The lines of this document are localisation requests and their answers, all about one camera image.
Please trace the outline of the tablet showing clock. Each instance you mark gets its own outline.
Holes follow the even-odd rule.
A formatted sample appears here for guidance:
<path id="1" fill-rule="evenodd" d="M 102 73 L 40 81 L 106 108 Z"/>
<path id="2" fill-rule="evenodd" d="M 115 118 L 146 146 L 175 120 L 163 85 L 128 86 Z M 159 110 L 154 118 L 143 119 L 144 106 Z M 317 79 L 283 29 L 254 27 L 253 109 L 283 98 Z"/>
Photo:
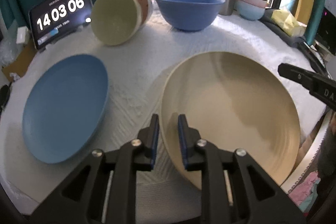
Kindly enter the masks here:
<path id="1" fill-rule="evenodd" d="M 92 0 L 44 0 L 29 11 L 35 49 L 76 31 L 91 22 Z"/>

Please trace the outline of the beige plate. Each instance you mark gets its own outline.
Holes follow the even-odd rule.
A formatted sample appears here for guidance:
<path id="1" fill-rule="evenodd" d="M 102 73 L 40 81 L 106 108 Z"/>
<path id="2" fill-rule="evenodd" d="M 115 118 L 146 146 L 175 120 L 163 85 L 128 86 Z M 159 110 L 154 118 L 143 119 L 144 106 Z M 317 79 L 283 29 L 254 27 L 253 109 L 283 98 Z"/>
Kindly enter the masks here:
<path id="1" fill-rule="evenodd" d="M 229 52 L 201 53 L 177 65 L 165 83 L 163 143 L 178 172 L 200 188 L 201 173 L 183 166 L 181 114 L 218 148 L 245 149 L 278 184 L 291 173 L 301 135 L 297 110 L 281 81 L 256 61 Z"/>

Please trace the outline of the dark blue bowl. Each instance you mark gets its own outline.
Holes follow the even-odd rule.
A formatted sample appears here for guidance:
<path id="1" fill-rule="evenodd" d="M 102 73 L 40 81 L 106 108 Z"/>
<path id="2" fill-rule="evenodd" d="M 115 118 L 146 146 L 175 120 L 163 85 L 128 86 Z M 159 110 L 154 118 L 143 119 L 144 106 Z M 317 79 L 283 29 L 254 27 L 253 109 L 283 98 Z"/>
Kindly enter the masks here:
<path id="1" fill-rule="evenodd" d="M 172 27 L 195 32 L 215 20 L 226 0 L 155 0 L 162 17 Z"/>

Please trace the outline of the pink strawberry bowl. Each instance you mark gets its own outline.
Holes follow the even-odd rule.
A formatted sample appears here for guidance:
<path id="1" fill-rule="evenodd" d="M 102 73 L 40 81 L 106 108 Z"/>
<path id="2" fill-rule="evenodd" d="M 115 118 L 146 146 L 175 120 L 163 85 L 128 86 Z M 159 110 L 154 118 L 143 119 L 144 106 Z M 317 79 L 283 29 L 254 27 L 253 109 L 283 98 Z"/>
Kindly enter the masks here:
<path id="1" fill-rule="evenodd" d="M 150 19 L 152 13 L 153 13 L 153 4 L 151 0 L 137 0 L 140 7 L 141 7 L 141 13 L 142 13 L 142 21 L 140 25 L 140 29 L 144 27 L 144 25 L 147 23 L 147 21 Z"/>

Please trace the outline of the yellow tissue pack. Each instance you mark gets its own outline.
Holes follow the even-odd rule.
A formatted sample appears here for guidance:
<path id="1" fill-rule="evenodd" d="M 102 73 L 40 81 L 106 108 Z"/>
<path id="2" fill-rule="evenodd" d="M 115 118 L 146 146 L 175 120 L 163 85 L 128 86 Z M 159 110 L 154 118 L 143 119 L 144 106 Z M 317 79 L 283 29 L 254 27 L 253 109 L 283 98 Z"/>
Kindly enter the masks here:
<path id="1" fill-rule="evenodd" d="M 288 10 L 273 10 L 271 19 L 290 37 L 300 37 L 305 33 L 306 27 Z"/>

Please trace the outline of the light blue bowl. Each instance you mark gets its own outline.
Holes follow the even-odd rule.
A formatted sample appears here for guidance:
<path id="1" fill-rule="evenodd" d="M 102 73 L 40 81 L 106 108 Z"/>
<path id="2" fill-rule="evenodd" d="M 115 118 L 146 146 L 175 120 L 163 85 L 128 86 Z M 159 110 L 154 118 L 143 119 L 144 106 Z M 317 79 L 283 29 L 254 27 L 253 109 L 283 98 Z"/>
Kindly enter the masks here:
<path id="1" fill-rule="evenodd" d="M 265 12 L 265 8 L 260 8 L 241 0 L 236 0 L 235 7 L 241 17 L 250 21 L 261 19 Z"/>

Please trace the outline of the pale green bowl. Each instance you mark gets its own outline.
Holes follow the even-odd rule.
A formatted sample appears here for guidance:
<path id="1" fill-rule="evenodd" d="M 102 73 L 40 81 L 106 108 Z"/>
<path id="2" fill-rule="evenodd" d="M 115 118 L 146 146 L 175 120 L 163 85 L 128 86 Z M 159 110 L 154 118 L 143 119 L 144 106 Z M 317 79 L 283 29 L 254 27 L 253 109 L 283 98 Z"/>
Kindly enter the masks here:
<path id="1" fill-rule="evenodd" d="M 103 44 L 117 46 L 129 40 L 142 23 L 137 0 L 96 0 L 91 12 L 91 28 Z"/>

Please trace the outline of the small blue plate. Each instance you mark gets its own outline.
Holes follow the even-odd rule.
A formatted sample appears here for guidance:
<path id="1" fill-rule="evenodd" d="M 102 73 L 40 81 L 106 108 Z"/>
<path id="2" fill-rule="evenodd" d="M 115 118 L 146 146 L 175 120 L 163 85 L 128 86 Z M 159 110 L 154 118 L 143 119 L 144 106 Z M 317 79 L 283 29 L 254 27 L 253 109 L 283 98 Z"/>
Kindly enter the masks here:
<path id="1" fill-rule="evenodd" d="M 27 149 L 47 164 L 73 157 L 96 133 L 108 95 L 108 73 L 97 57 L 74 55 L 52 65 L 25 104 L 22 135 Z"/>

